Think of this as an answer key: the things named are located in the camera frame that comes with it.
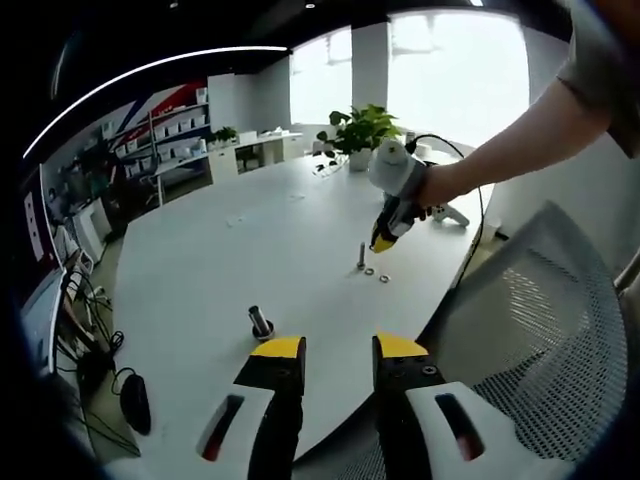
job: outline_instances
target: led light strip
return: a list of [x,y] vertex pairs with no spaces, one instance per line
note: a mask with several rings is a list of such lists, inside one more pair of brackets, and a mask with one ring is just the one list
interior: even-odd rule
[[31,150],[33,150],[33,147],[36,146],[36,144],[40,141],[40,139],[42,137],[44,137],[44,135],[49,130],[51,130],[51,128],[53,128],[53,126],[56,123],[58,123],[62,119],[62,117],[64,117],[66,114],[68,114],[71,110],[76,108],[78,105],[80,105],[82,102],[87,100],[89,97],[91,97],[91,96],[95,95],[96,93],[98,93],[100,90],[103,90],[103,89],[107,88],[109,85],[113,85],[114,83],[116,83],[116,82],[122,80],[123,78],[126,78],[126,77],[130,76],[130,75],[134,75],[134,74],[136,74],[138,72],[141,72],[143,70],[146,70],[148,68],[152,68],[152,67],[155,67],[155,66],[158,66],[158,65],[162,65],[163,63],[173,62],[174,60],[182,60],[183,58],[197,57],[197,56],[200,56],[200,55],[208,55],[210,53],[255,52],[255,51],[258,51],[258,52],[260,52],[260,51],[265,51],[265,52],[285,52],[286,50],[287,50],[286,47],[259,47],[259,46],[210,48],[208,50],[199,50],[197,52],[183,53],[183,54],[180,54],[180,55],[176,55],[174,57],[163,58],[162,60],[156,60],[155,62],[147,63],[146,65],[142,65],[141,67],[134,68],[133,70],[130,70],[130,71],[125,72],[125,73],[123,73],[121,75],[118,75],[117,77],[112,78],[108,82],[105,82],[102,85],[94,88],[89,93],[83,95],[78,100],[76,100],[71,105],[69,105],[62,113],[60,113],[56,118],[54,118],[51,121],[51,123],[49,125],[47,125],[42,130],[42,132],[40,132],[38,134],[38,136],[35,138],[35,140],[33,142],[31,142],[31,145],[29,145],[29,147],[22,154],[22,158],[23,159],[26,158],[26,156],[29,155],[29,152]]

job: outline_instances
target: oval conference table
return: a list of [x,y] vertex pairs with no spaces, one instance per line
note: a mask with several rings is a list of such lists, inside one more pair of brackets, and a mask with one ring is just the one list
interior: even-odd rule
[[[367,276],[355,268],[358,250],[369,244],[382,192],[347,166],[314,174],[322,161],[242,174],[129,226],[114,295],[115,327],[126,335],[116,361],[146,382],[152,430],[136,439],[153,478],[216,477],[197,444],[257,346],[250,306],[262,308],[276,337],[307,339],[298,458],[371,395],[371,337],[417,338],[461,273],[481,220],[477,191],[452,202],[466,229],[417,222],[391,250],[367,252],[375,269]],[[483,187],[485,208],[492,190]]]

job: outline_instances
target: black mouse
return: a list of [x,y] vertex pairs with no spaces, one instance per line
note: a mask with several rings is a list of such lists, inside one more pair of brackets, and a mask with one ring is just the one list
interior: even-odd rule
[[122,414],[136,432],[148,435],[151,431],[151,412],[144,379],[137,374],[129,375],[120,391]]

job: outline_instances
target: window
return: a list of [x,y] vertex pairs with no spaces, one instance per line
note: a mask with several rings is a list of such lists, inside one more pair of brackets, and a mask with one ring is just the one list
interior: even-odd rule
[[512,18],[430,11],[392,17],[389,112],[401,127],[477,147],[529,106],[524,38]]
[[291,123],[328,124],[351,109],[351,29],[316,38],[291,56]]

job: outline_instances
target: ceiling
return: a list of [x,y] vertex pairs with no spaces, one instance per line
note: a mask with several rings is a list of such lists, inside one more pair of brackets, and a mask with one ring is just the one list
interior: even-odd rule
[[[412,8],[465,7],[468,0],[59,0],[25,2],[18,20],[28,28],[13,39],[21,68],[17,91],[26,114],[15,135],[18,151],[70,103],[109,79],[146,63],[180,53],[236,45],[294,47],[346,25],[384,21],[390,12]],[[553,0],[484,0],[484,7],[518,15],[528,26],[568,39],[568,15]],[[219,73],[255,73],[284,53],[200,57],[158,67],[118,82],[75,109],[33,150],[42,161],[67,132],[77,130],[141,92],[157,91]]]

